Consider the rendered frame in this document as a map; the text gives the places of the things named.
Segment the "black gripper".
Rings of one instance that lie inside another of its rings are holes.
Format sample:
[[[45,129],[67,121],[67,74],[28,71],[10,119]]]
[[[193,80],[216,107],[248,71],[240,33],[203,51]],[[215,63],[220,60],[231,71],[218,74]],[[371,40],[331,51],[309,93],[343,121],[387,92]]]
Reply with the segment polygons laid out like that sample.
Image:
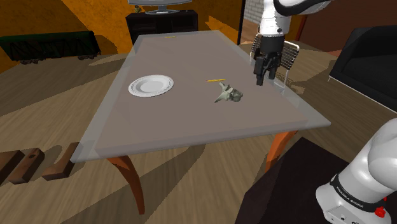
[[[267,70],[268,78],[273,80],[275,73],[281,63],[282,49],[284,46],[284,36],[262,36],[260,41],[260,56],[255,59],[254,71],[256,84],[263,85],[265,72],[265,59],[270,60]]]

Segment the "grey-green bone figure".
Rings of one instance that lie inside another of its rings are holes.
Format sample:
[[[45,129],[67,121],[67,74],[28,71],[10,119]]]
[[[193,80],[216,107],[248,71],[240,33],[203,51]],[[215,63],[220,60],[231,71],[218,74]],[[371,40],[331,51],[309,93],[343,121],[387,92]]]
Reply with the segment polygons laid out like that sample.
[[[226,85],[223,82],[219,82],[219,85],[221,87],[221,94],[218,96],[218,98],[214,101],[215,103],[225,100],[225,101],[233,101],[233,102],[239,102],[243,96],[243,93],[240,92],[239,90],[232,88],[230,85]]]

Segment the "glass table with orange legs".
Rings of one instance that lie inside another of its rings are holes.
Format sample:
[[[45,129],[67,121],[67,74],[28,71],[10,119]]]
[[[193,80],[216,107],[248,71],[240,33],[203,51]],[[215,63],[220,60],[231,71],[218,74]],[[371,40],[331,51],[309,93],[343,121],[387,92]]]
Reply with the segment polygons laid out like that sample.
[[[174,86],[136,97],[129,85],[165,75]],[[243,93],[239,102],[214,101],[219,82]],[[87,127],[71,161],[265,136],[330,125],[321,113],[278,80],[256,84],[249,55],[219,31],[139,36]]]

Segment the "black sofa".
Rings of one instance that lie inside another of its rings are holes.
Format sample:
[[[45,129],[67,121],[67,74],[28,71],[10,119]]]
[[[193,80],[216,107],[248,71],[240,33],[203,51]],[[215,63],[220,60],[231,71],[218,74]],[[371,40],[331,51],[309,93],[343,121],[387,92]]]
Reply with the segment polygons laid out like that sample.
[[[397,25],[355,28],[330,78],[397,112]]]

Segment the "dark cabinet with television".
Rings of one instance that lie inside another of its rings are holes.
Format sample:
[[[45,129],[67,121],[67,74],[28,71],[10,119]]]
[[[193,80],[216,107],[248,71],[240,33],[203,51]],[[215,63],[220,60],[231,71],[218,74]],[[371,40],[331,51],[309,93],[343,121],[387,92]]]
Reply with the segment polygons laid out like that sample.
[[[157,6],[157,10],[135,12],[126,16],[130,38],[134,45],[140,35],[198,31],[198,14],[194,10],[171,10],[170,5],[192,0],[127,0],[136,10],[140,6]]]

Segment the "white plate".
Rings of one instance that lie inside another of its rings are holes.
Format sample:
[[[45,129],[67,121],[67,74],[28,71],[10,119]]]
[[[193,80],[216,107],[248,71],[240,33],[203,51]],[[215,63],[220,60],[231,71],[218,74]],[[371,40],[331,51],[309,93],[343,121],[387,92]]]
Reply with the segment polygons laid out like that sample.
[[[148,75],[134,80],[128,87],[129,93],[136,97],[155,97],[168,92],[174,80],[165,75]]]

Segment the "dark robot stand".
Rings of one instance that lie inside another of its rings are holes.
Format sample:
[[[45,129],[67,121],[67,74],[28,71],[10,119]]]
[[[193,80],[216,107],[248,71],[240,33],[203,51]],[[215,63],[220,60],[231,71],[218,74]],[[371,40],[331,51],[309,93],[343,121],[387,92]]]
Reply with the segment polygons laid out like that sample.
[[[235,224],[331,224],[316,189],[348,163],[301,137],[244,195]]]

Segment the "dark green train wagon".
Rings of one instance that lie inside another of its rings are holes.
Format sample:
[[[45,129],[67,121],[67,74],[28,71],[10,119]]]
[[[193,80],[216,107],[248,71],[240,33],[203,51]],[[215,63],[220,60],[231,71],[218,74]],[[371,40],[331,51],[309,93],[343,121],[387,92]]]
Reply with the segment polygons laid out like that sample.
[[[94,59],[101,54],[93,31],[2,36],[0,47],[12,61],[23,65],[62,57]]]

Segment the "brown wooden block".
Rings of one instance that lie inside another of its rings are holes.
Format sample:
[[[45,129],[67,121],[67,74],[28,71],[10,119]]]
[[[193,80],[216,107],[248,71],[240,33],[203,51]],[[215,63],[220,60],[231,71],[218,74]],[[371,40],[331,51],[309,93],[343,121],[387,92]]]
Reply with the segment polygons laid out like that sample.
[[[78,147],[79,142],[71,143],[65,150],[63,156],[53,165],[47,167],[41,177],[47,181],[68,178],[75,163],[71,162],[71,157]]]
[[[8,176],[8,181],[14,185],[28,183],[44,159],[45,154],[39,148],[32,148],[18,167]]]
[[[24,157],[25,154],[20,150],[0,153],[0,185]]]

